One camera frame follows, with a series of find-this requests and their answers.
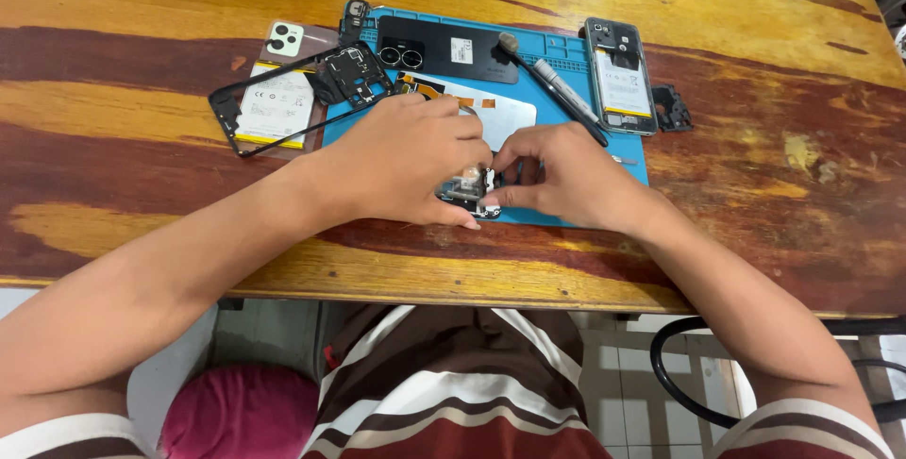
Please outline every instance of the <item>striped shirt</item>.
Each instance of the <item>striped shirt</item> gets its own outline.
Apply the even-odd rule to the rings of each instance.
[[[586,426],[583,344],[565,312],[362,306],[327,353],[304,459],[610,457]],[[0,438],[4,459],[145,456],[130,421],[109,415]],[[866,423],[806,399],[759,408],[708,456],[893,457]]]

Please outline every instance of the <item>pink cushion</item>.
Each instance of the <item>pink cushion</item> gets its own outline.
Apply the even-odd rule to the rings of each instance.
[[[176,395],[159,451],[168,459],[296,459],[317,411],[318,387],[288,368],[212,369]]]

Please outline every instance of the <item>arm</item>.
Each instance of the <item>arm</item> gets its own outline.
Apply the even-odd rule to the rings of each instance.
[[[852,364],[821,322],[636,181],[580,125],[520,130],[504,143],[492,168],[503,170],[511,185],[493,191],[486,202],[535,208],[638,241],[742,365],[759,405],[815,399],[878,429]],[[521,185],[512,185],[518,175]]]
[[[433,194],[448,176],[491,162],[481,121],[458,113],[453,99],[385,99],[331,146],[119,247],[23,303],[0,320],[0,436],[65,415],[125,415],[123,373],[312,234],[362,217],[477,229],[467,211]]]

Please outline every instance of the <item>wood grain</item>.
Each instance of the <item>wood grain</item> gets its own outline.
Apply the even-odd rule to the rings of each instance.
[[[40,287],[283,162],[239,160],[204,95],[273,18],[346,0],[17,0],[0,17],[0,286]],[[830,314],[906,313],[906,71],[872,0],[369,0],[572,34],[640,26],[696,122],[644,139],[651,186]],[[235,294],[688,310],[638,245],[577,229],[358,221]]]

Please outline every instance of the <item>blue silicone repair mat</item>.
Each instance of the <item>blue silicone repair mat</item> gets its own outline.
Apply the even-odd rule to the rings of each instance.
[[[375,52],[377,52],[376,44],[378,41],[377,19],[385,16],[415,18],[428,22],[440,22],[441,24],[466,25],[478,29],[513,33],[515,37],[519,39],[519,55],[522,56],[529,65],[532,65],[539,58],[546,59],[551,67],[556,69],[560,74],[560,77],[569,83],[572,86],[572,89],[575,89],[576,93],[581,94],[588,103],[592,103],[592,78],[589,75],[585,40],[581,38],[384,7],[376,8],[371,11],[365,19],[364,29],[361,31],[360,35],[360,38],[368,42],[371,50],[374,50]],[[391,80],[396,79],[396,73],[395,70],[388,70],[387,72]],[[519,81],[517,83],[487,82],[444,75],[436,75],[436,77],[446,80],[447,82],[466,85],[468,87],[481,89],[487,93],[499,94],[501,96],[533,104],[538,109],[538,117],[536,118],[537,125],[570,121],[569,117],[560,106],[557,105],[557,103],[523,68],[519,68]],[[327,117],[336,117],[337,115],[350,110],[350,108],[351,106],[348,102],[330,106]],[[327,145],[340,138],[340,135],[343,135],[346,130],[349,130],[362,115],[367,113],[367,111],[368,109],[365,109],[365,111],[362,111],[359,114],[343,118],[334,124],[327,125],[324,128],[323,145]],[[640,182],[647,185],[648,170],[645,168],[645,155],[641,151],[640,137],[638,135],[613,134],[608,136],[608,141],[610,142],[610,146],[607,148],[607,151],[611,154],[617,154],[639,161],[638,165],[623,165],[623,167]],[[556,217],[524,208],[504,208],[497,220],[500,222],[532,223],[537,225],[572,226],[572,224],[561,221]]]

